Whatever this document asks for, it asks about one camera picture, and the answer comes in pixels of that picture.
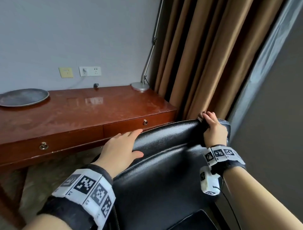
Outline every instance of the curtain fold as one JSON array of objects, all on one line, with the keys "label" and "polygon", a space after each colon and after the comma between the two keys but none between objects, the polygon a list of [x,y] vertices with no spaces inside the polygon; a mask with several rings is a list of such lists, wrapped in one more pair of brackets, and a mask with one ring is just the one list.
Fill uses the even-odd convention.
[{"label": "curtain fold", "polygon": [[225,119],[283,0],[174,0],[155,92],[178,120]]}]

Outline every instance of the gray wall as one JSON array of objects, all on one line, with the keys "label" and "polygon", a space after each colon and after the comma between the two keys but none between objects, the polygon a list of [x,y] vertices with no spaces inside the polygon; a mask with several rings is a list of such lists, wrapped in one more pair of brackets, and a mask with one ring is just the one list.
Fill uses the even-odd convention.
[{"label": "gray wall", "polygon": [[231,143],[248,172],[301,221],[302,86],[303,11]]},{"label": "gray wall", "polygon": [[[159,2],[1,0],[0,93],[140,81]],[[79,66],[101,66],[102,76],[80,77]],[[58,67],[71,67],[74,78],[62,79]]]}]

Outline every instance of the gray plate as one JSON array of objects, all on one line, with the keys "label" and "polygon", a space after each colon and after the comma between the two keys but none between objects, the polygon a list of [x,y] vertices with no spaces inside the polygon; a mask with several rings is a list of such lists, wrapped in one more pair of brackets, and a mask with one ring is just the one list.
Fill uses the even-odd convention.
[{"label": "gray plate", "polygon": [[22,89],[0,94],[0,106],[21,107],[37,104],[46,98],[49,93],[40,89]]}]

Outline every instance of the power outlet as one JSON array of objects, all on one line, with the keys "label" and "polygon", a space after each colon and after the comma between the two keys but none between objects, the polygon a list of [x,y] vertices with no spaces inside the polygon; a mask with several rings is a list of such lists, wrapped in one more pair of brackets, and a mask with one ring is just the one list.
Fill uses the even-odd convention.
[{"label": "power outlet", "polygon": [[81,77],[101,76],[100,66],[79,66],[79,71]]}]

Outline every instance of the forearm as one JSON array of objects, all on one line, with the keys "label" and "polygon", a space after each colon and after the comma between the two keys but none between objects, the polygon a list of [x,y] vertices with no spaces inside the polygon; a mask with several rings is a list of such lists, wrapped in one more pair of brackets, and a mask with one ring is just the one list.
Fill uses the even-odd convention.
[{"label": "forearm", "polygon": [[303,229],[303,224],[245,169],[228,169],[223,177],[250,229]]},{"label": "forearm", "polygon": [[35,219],[24,227],[23,230],[71,230],[71,228],[59,218],[41,214],[35,217]]}]

